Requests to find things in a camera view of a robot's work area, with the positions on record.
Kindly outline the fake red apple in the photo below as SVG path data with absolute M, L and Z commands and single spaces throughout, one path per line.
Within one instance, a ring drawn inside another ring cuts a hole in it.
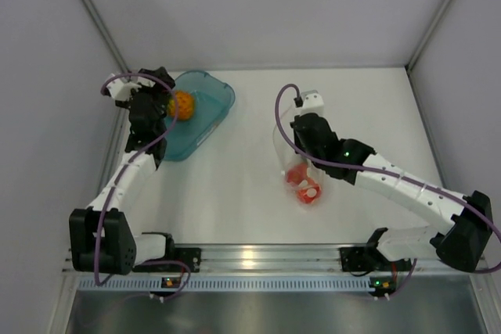
M 319 177 L 306 163 L 292 166 L 285 173 L 285 182 L 296 199 L 305 205 L 313 204 L 322 195 Z

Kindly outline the fake pineapple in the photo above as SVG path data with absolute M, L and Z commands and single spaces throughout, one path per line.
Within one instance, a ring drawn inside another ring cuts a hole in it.
M 173 118 L 175 111 L 178 111 L 179 121 L 191 120 L 195 114 L 196 100 L 193 94 L 185 91 L 175 91 L 175 99 L 170 98 L 167 107 L 167 114 Z

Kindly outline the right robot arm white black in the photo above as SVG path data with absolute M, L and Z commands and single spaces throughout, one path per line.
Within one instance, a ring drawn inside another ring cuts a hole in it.
M 422 228 L 378 228 L 366 244 L 366 262 L 376 269 L 403 259 L 438 258 L 443 264 L 476 272 L 492 234 L 491 201 L 475 191 L 452 192 L 406 173 L 354 139 L 338 138 L 316 113 L 290 124 L 297 149 L 328 176 L 378 193 L 426 222 Z

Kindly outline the clear zip top bag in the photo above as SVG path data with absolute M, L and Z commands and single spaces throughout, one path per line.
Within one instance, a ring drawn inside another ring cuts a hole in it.
M 272 140 L 287 194 L 304 208 L 314 207 L 323 197 L 324 172 L 296 153 L 283 138 L 277 125 L 273 128 Z

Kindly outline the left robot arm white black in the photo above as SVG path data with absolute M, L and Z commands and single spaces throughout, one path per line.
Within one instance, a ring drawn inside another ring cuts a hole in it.
M 100 194 L 69 217 L 70 252 L 76 271 L 127 275 L 151 262 L 158 270 L 175 266 L 169 234 L 147 232 L 134 223 L 135 202 L 164 159 L 168 101 L 175 81 L 164 67 L 110 76 L 101 88 L 128 111 L 129 135 L 121 162 Z

